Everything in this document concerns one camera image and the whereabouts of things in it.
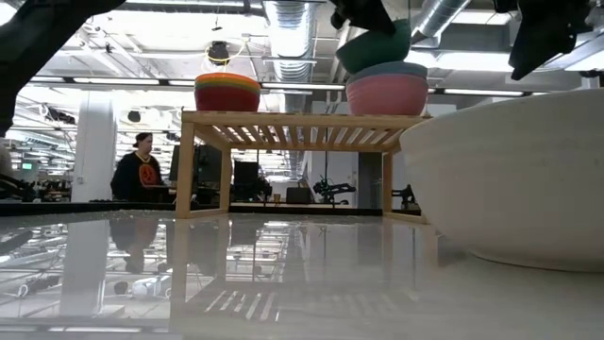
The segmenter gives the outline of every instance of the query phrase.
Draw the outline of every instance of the teal bowl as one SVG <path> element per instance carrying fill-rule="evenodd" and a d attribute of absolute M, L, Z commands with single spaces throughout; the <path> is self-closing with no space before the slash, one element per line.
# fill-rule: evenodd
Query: teal bowl
<path fill-rule="evenodd" d="M 365 77 L 377 75 L 410 75 L 426 79 L 428 77 L 428 69 L 420 64 L 405 61 L 385 62 L 356 73 L 346 81 L 346 85 L 350 85 Z"/>
<path fill-rule="evenodd" d="M 407 19 L 395 20 L 394 26 L 392 37 L 368 31 L 338 49 L 336 56 L 343 68 L 355 75 L 368 67 L 406 58 L 411 48 L 411 26 Z"/>

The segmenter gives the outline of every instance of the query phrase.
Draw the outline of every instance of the wooden rack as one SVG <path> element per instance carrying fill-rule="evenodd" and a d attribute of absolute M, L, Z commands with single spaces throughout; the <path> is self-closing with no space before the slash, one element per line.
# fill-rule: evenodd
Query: wooden rack
<path fill-rule="evenodd" d="M 391 196 L 393 155 L 400 151 L 398 137 L 423 120 L 407 116 L 185 111 L 182 113 L 176 217 L 196 218 L 228 212 L 231 149 L 356 151 L 383 154 L 384 215 L 425 223 L 421 216 L 392 213 Z M 219 209 L 191 212 L 194 137 L 223 153 Z"/>

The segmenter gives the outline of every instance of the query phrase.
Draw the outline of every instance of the large white bowl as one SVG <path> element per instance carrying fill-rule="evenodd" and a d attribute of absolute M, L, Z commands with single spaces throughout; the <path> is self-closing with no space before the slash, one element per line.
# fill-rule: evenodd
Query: large white bowl
<path fill-rule="evenodd" d="M 475 255 L 604 271 L 604 90 L 460 110 L 400 143 L 428 221 Z"/>

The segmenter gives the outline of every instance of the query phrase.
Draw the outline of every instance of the pink bowl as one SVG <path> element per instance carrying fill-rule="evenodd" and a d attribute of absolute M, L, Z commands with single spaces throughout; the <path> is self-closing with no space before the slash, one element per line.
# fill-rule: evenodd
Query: pink bowl
<path fill-rule="evenodd" d="M 428 82 L 411 75 L 367 76 L 346 86 L 346 96 L 354 115 L 416 116 L 426 105 Z"/>

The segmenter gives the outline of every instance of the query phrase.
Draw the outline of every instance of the bowl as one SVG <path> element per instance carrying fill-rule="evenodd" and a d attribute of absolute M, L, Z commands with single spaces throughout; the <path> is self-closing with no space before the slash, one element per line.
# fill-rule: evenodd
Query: bowl
<path fill-rule="evenodd" d="M 206 74 L 195 80 L 194 95 L 199 111 L 257 111 L 260 84 L 247 76 Z"/>
<path fill-rule="evenodd" d="M 396 33 L 391 37 L 367 31 L 336 51 L 343 68 L 354 75 L 384 62 L 403 60 L 411 47 L 411 27 L 407 19 L 395 20 Z"/>
<path fill-rule="evenodd" d="M 416 116 L 426 105 L 428 83 L 412 75 L 366 76 L 346 86 L 346 96 L 354 115 Z"/>
<path fill-rule="evenodd" d="M 348 81 L 346 81 L 346 84 L 350 85 L 359 79 L 369 76 L 398 74 L 413 75 L 426 79 L 426 77 L 428 77 L 428 69 L 420 64 L 405 61 L 384 62 L 379 65 L 368 67 L 356 73 L 355 75 L 351 76 Z"/>
<path fill-rule="evenodd" d="M 432 118 L 400 137 L 428 221 L 480 258 L 604 271 L 604 90 Z"/>

